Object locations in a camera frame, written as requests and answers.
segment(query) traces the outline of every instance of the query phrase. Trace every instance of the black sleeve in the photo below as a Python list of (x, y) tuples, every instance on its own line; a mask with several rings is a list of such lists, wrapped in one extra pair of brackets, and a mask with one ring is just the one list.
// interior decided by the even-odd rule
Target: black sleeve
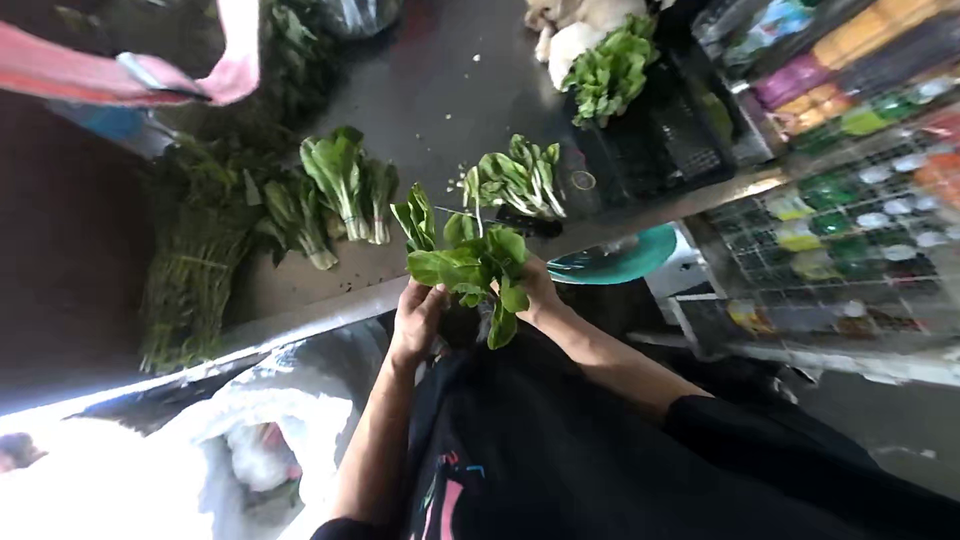
[(383, 537), (383, 530), (369, 523), (338, 518), (321, 525), (310, 540), (379, 540)]
[(884, 473), (850, 455), (849, 448), (722, 400), (680, 398), (670, 406), (663, 430), (719, 468), (759, 479), (863, 527), (918, 538), (955, 538), (960, 528), (960, 504)]

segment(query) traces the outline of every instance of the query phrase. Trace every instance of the knife handle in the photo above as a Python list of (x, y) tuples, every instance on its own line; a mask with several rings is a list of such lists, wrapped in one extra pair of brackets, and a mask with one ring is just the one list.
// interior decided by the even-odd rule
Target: knife handle
[(518, 229), (525, 234), (539, 236), (541, 238), (556, 238), (564, 231), (564, 224), (560, 221), (531, 217), (529, 215), (519, 215), (511, 212), (498, 212), (496, 221), (497, 223)]

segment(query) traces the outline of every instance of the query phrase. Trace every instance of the teal plate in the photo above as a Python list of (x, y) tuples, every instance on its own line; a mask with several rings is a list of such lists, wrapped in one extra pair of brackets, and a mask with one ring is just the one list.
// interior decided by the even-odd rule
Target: teal plate
[(636, 234), (639, 243), (629, 252), (609, 261), (598, 261), (580, 270), (549, 270), (554, 281), (584, 285), (616, 285), (631, 282), (660, 268), (677, 249), (677, 233), (669, 224)]

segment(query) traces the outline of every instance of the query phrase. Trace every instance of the black plastic crate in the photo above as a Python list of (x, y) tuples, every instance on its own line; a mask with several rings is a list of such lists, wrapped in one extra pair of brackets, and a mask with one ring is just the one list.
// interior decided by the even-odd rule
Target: black plastic crate
[[(611, 117), (603, 129), (586, 122), (575, 135), (588, 161), (597, 161), (596, 155), (611, 160), (617, 183), (642, 200), (718, 184), (736, 172), (730, 144), (710, 122), (680, 55), (662, 52), (647, 69), (643, 92), (623, 116)], [(713, 90), (706, 82), (699, 87)], [(566, 110), (571, 115), (576, 111), (572, 92)]]

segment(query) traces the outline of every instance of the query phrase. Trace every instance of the bundle of leafy greens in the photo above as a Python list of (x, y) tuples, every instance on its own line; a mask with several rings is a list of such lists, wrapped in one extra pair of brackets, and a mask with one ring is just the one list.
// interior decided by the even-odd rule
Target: bundle of leafy greens
[(270, 181), (263, 186), (269, 215), (256, 223), (256, 230), (276, 242), (274, 264), (293, 249), (310, 259), (318, 270), (329, 270), (338, 259), (326, 247), (317, 187), (299, 175), (290, 177), (286, 183)]
[(300, 145), (303, 169), (324, 195), (324, 204), (347, 225), (347, 240), (390, 241), (384, 216), (399, 177), (392, 163), (367, 159), (363, 134), (350, 126)]
[(595, 118), (606, 127), (612, 115), (623, 114), (640, 95), (647, 82), (643, 70), (659, 56), (652, 44), (654, 29), (650, 17), (628, 14), (627, 22), (577, 57), (563, 82), (564, 91), (577, 91), (573, 125)]
[(510, 140), (510, 155), (487, 154), (463, 180), (464, 208), (498, 207), (504, 203), (526, 215), (566, 217), (554, 194), (554, 171), (560, 144), (545, 150), (523, 135)]
[(499, 295), (493, 305), (487, 346), (499, 349), (516, 335), (516, 313), (530, 308), (530, 300), (519, 288), (520, 272), (527, 259), (523, 236), (505, 227), (492, 227), (485, 234), (473, 228), (473, 219), (457, 214), (454, 225), (447, 222), (444, 239), (450, 249), (436, 250), (433, 208), (418, 184), (410, 190), (407, 203), (391, 205), (396, 220), (407, 233), (407, 269), (417, 282), (440, 283), (460, 304), (476, 307), (492, 295), (497, 282)]
[(370, 220), (371, 243), (381, 245), (390, 243), (390, 226), (385, 220), (387, 207), (394, 198), (400, 177), (396, 165), (380, 160), (367, 160), (361, 173), (365, 185), (364, 214)]
[(287, 183), (280, 156), (296, 145), (294, 130), (325, 106), (332, 88), (336, 43), (319, 32), (322, 7), (300, 0), (261, 6), (257, 91), (224, 108), (156, 112), (180, 132), (144, 182), (156, 228), (141, 308), (145, 371), (171, 372), (220, 353), (233, 273), (264, 215), (259, 189)]
[(250, 153), (225, 142), (185, 138), (168, 147), (145, 179), (156, 252), (141, 308), (145, 371), (165, 373), (213, 357), (233, 272), (262, 215), (255, 185), (272, 176)]

